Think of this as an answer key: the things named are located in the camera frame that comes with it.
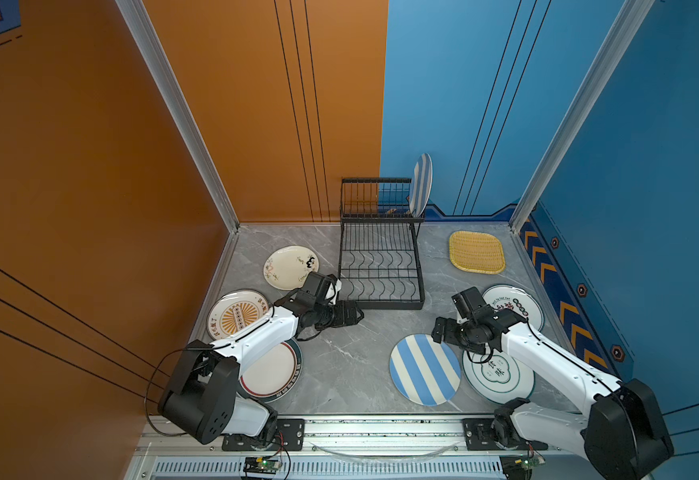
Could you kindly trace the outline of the green cloud pattern plate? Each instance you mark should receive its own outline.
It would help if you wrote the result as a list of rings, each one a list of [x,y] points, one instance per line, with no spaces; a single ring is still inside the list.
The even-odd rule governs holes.
[[[529,398],[535,389],[533,370],[505,353],[487,358],[487,354],[463,352],[463,371],[477,393],[497,404]]]

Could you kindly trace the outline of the blue striped plate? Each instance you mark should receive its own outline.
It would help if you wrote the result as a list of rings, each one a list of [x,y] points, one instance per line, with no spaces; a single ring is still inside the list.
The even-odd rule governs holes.
[[[411,178],[411,187],[409,188],[409,213],[411,213],[413,218],[423,216],[427,202],[429,202],[432,185],[433,160],[431,160],[431,155],[423,153],[417,160],[417,164],[415,164],[413,178]]]
[[[389,373],[399,393],[421,406],[443,405],[461,386],[457,355],[449,346],[435,343],[429,334],[403,338],[391,350]]]

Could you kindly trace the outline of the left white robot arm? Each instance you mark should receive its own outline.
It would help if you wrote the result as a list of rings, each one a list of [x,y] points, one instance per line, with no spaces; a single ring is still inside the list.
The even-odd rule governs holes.
[[[207,445],[221,436],[246,436],[265,446],[277,437],[278,414],[238,392],[242,375],[263,356],[304,329],[316,335],[355,326],[365,318],[359,303],[341,300],[336,276],[313,272],[304,285],[273,303],[254,324],[223,340],[195,340],[168,353],[179,356],[157,412],[183,434]]]

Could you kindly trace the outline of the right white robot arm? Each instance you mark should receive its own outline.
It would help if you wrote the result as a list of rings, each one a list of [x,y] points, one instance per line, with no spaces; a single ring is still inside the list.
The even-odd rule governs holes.
[[[495,444],[521,449],[545,443],[589,460],[605,479],[643,479],[675,454],[653,390],[623,381],[551,342],[511,309],[497,310],[475,287],[451,298],[459,319],[439,317],[431,336],[489,359],[499,353],[531,368],[563,393],[575,412],[517,397],[495,410]]]

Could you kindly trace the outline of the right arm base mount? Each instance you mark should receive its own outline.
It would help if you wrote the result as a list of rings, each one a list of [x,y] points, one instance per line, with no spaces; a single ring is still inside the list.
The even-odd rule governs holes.
[[[527,449],[527,443],[512,443],[505,445],[499,442],[497,433],[493,431],[493,420],[483,417],[470,417],[461,420],[465,445],[469,451],[521,451]]]

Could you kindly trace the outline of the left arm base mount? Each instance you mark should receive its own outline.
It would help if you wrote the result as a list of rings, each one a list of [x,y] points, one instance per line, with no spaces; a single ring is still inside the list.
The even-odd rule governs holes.
[[[223,437],[225,452],[273,452],[285,447],[289,452],[302,451],[305,440],[304,418],[279,418],[257,437],[242,434]]]

